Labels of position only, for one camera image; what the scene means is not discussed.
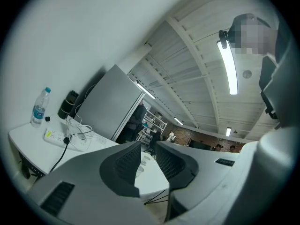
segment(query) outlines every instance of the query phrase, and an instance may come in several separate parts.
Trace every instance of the light fixture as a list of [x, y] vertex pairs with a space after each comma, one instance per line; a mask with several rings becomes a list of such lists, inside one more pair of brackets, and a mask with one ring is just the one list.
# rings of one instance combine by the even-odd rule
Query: light fixture
[[155, 99], [155, 97], [151, 93], [149, 93], [141, 84], [138, 83], [137, 86], [140, 89], [142, 89], [145, 93], [147, 93], [151, 98]]
[[182, 122], [180, 122], [177, 118], [174, 118], [180, 125], [183, 125]]
[[227, 72], [227, 78], [229, 83], [229, 92], [231, 95], [237, 95], [238, 94], [238, 80], [236, 78], [236, 70], [235, 70], [235, 64], [233, 60], [233, 54], [231, 52], [231, 48], [229, 46], [228, 41], [226, 41], [227, 47], [224, 49], [222, 47], [221, 41], [217, 42], [217, 46], [221, 52], [226, 72]]
[[226, 136], [227, 136], [227, 137], [229, 137], [230, 132], [231, 132], [231, 127], [228, 127], [227, 130], [226, 130]]

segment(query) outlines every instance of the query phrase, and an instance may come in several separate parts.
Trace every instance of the white cable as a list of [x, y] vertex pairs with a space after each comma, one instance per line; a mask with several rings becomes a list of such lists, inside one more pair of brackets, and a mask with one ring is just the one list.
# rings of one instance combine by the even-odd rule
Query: white cable
[[[90, 139], [90, 143], [89, 143], [88, 147], [86, 148], [86, 150], [89, 149], [90, 144], [91, 144], [91, 142], [92, 142], [91, 139], [92, 139], [93, 137], [97, 137], [97, 136], [94, 136], [94, 135], [95, 135], [95, 132], [93, 131], [93, 128], [92, 128], [91, 126], [89, 126], [89, 125], [74, 124], [74, 123], [72, 123], [71, 118], [70, 118], [69, 120], [66, 119], [66, 125], [67, 125], [67, 136], [69, 137], [69, 140], [70, 140], [70, 143], [69, 143], [69, 144], [71, 144], [74, 148], [76, 148], [75, 144], [71, 143], [71, 136], [74, 135], [74, 134], [71, 134], [71, 133], [70, 133], [70, 127], [71, 127], [71, 126], [75, 126], [75, 127], [77, 127], [77, 128], [80, 130], [80, 132], [81, 132], [80, 134], [83, 135], [84, 140], [85, 140], [85, 143], [87, 143], [87, 142], [88, 142], [88, 139]], [[86, 132], [86, 131], [82, 130], [81, 127], [87, 127], [87, 128], [90, 129], [90, 131]], [[86, 133], [89, 133], [89, 132], [93, 132], [93, 134], [92, 134], [91, 136], [90, 136], [90, 135], [87, 135]]]
[[[94, 86], [96, 86], [97, 85], [97, 83], [96, 84], [94, 84], [94, 85], [92, 85], [89, 89], [87, 89], [87, 91], [86, 91], [86, 93], [85, 93], [85, 96], [84, 96], [84, 100], [83, 100], [83, 102], [85, 101], [85, 99], [86, 99], [86, 95], [88, 94], [88, 91], [92, 88], [92, 87], [94, 87]], [[81, 117], [79, 117], [78, 116], [78, 114], [77, 114], [77, 108], [80, 106], [80, 105], [82, 105], [83, 104], [83, 102], [82, 103], [80, 103], [76, 108], [75, 108], [75, 114], [76, 114], [76, 116], [78, 117], [78, 118], [80, 118], [81, 120], [80, 120], [80, 124], [81, 124], [81, 122], [83, 121], [83, 119], [81, 118]]]

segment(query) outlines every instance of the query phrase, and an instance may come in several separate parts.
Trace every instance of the ceiling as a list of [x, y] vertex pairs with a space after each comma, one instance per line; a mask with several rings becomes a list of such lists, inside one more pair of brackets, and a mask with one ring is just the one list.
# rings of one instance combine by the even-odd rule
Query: ceiling
[[[258, 81], [262, 56], [232, 50], [238, 95], [230, 95], [217, 47], [218, 31], [228, 30], [233, 18], [253, 13], [272, 28], [277, 18], [265, 0], [185, 0], [149, 37], [152, 50], [130, 73], [156, 101], [184, 125], [201, 130], [258, 140], [278, 121], [264, 113]], [[243, 78], [245, 70], [252, 76]]]

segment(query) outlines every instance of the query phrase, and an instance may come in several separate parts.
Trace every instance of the black container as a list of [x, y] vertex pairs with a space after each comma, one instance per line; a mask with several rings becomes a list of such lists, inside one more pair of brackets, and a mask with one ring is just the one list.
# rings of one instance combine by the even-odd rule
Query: black container
[[66, 119], [67, 116], [72, 111], [72, 108], [74, 107], [75, 101], [78, 98], [78, 93], [75, 91], [70, 91], [67, 95], [66, 99], [62, 102], [60, 109], [58, 111], [58, 116], [61, 119]]

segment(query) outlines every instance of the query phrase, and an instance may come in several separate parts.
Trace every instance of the gray panel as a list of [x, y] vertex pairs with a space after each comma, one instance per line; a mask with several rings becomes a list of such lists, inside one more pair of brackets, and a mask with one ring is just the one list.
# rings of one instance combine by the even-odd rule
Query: gray panel
[[141, 94], [142, 91], [114, 65], [90, 92], [77, 114], [83, 124], [112, 140], [129, 119], [128, 113], [135, 110]]
[[157, 224], [140, 198], [115, 194], [100, 176], [100, 165], [107, 157], [134, 143], [74, 157], [36, 182], [28, 196], [40, 206], [52, 190], [64, 181], [75, 185], [57, 216], [68, 224]]
[[201, 203], [207, 195], [214, 191], [232, 168], [215, 163], [215, 161], [219, 158], [236, 161], [239, 157], [239, 153], [200, 150], [176, 145], [171, 142], [162, 143], [183, 154], [191, 156], [198, 162], [199, 172], [193, 181], [186, 188], [173, 191], [176, 200], [188, 210]]

